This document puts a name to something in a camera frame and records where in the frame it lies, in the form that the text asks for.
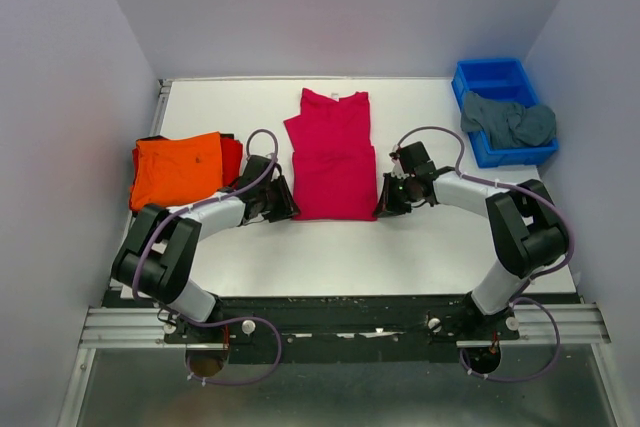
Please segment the magenta t shirt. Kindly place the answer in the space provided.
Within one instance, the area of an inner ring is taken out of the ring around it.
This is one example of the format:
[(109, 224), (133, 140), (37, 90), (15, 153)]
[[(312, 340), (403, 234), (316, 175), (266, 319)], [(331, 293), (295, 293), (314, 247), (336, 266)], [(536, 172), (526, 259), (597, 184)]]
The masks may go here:
[(366, 92), (327, 97), (304, 88), (300, 113), (284, 121), (291, 142), (296, 221), (373, 221), (376, 152)]

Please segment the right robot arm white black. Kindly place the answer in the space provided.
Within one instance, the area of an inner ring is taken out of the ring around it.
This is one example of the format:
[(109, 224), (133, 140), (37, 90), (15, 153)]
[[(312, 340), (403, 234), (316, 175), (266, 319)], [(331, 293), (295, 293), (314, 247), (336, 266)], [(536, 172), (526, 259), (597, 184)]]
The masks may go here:
[(496, 314), (545, 267), (573, 252), (573, 240), (544, 184), (520, 184), (473, 177), (457, 165), (438, 168), (424, 145), (397, 146), (390, 154), (391, 172), (373, 211), (376, 218), (409, 214), (428, 205), (447, 205), (488, 220), (496, 261), (483, 280), (466, 295), (460, 326), (480, 339), (496, 327)]

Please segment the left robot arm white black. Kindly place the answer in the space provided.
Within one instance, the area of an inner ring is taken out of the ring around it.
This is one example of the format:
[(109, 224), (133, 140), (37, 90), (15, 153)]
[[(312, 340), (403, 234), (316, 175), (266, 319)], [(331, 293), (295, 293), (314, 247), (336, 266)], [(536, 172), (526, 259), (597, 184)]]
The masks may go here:
[(144, 206), (135, 216), (112, 263), (111, 278), (184, 317), (201, 342), (222, 327), (218, 298), (190, 279), (200, 241), (261, 218), (270, 223), (299, 214), (281, 166), (251, 155), (229, 187), (194, 204)]

